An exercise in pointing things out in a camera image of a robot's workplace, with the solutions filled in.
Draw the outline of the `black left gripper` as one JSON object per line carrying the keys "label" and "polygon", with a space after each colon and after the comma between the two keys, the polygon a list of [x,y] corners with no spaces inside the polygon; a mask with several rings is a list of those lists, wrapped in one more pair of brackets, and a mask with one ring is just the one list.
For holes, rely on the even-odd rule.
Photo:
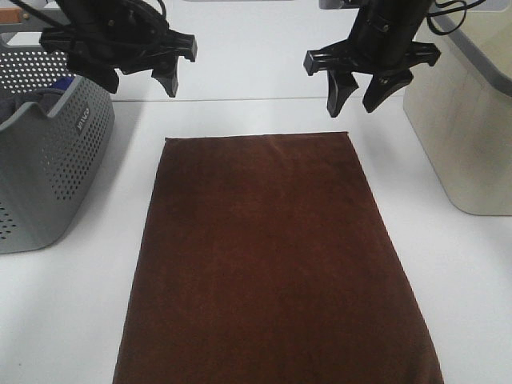
{"label": "black left gripper", "polygon": [[78,66],[76,74],[115,94],[119,77],[114,69],[133,73],[153,69],[170,98],[178,91],[178,58],[194,62],[195,36],[172,30],[163,1],[158,7],[144,1],[59,1],[67,25],[45,28],[40,44],[95,65]]}

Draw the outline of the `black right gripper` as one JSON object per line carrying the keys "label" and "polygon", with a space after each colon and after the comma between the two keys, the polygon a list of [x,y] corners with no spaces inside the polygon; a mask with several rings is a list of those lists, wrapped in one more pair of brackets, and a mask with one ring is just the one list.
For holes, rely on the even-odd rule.
{"label": "black right gripper", "polygon": [[358,88],[352,73],[374,75],[363,96],[363,106],[374,112],[414,76],[409,68],[434,66],[441,52],[433,43],[414,40],[431,1],[362,1],[347,39],[306,52],[309,76],[327,71],[326,108],[339,116],[346,100]]}

